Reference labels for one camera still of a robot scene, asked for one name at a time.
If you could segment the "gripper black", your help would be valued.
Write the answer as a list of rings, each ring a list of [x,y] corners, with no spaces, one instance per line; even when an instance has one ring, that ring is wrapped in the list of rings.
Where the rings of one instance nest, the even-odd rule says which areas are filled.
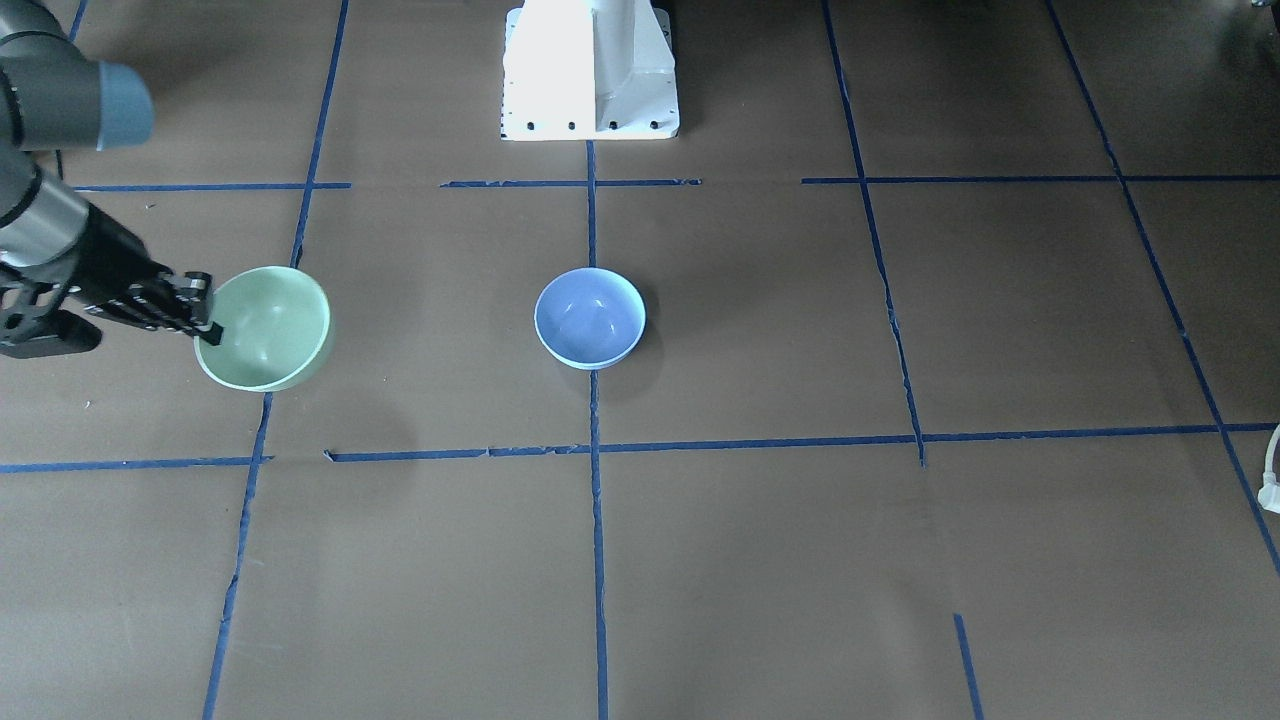
[[[87,217],[72,249],[69,295],[100,315],[142,329],[166,329],[216,347],[224,328],[212,314],[214,279],[182,277],[155,261],[141,238],[108,215]]]

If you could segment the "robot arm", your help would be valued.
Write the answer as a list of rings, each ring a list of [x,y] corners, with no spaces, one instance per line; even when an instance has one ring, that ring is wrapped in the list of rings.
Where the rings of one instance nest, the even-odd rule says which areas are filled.
[[[6,357],[83,354],[95,318],[221,342],[212,278],[178,275],[134,233],[33,158],[147,141],[154,105],[129,67],[92,61],[40,1],[1,5],[1,247]]]

